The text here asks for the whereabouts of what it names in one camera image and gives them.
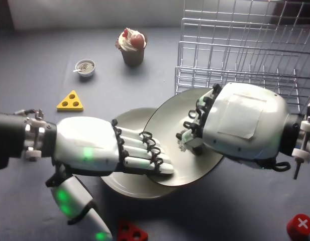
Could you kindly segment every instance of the white x symbol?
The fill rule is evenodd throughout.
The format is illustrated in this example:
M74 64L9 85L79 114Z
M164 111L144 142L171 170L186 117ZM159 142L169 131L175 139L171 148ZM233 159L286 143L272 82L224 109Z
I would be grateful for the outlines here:
M304 226L305 228L307 228L307 225L306 225L307 219L302 221L301 218L298 218L298 220L300 221L299 227Z

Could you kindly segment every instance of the yellow triangle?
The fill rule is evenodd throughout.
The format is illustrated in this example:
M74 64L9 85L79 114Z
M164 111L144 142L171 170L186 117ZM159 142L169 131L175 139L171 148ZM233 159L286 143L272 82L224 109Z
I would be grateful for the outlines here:
M83 111L83 106L76 92L73 90L57 106L58 111Z

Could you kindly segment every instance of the metal dish rack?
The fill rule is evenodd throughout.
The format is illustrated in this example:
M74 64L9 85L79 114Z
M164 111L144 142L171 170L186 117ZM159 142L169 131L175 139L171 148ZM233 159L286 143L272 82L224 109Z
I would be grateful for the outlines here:
M310 98L310 3L185 0L175 94L215 83L268 88L303 112Z

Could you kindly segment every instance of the red triangular block with holes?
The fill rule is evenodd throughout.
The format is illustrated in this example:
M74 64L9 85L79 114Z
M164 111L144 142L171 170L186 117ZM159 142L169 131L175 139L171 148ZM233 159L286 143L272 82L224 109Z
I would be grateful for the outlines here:
M133 224L121 220L119 222L117 241L147 241L148 234Z

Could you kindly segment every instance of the gray tabletop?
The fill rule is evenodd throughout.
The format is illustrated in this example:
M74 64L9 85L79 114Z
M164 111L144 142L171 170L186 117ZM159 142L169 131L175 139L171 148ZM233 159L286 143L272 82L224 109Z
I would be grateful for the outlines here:
M149 44L137 69L127 68L115 49L121 30L0 33L0 111L42 108L45 120L74 115L111 120L138 107L158 107L174 94L179 29L144 29ZM73 73L83 58L96 62L88 81ZM72 90L82 113L57 113ZM291 158L280 155L279 161ZM67 226L45 181L50 159L10 160L0 171L0 240L85 240ZM98 177L80 177L102 218L117 233L123 218L156 240L289 240L286 224L298 213L310 216L310 164L293 170L255 170L224 160L201 180L156 200L134 200L109 189Z

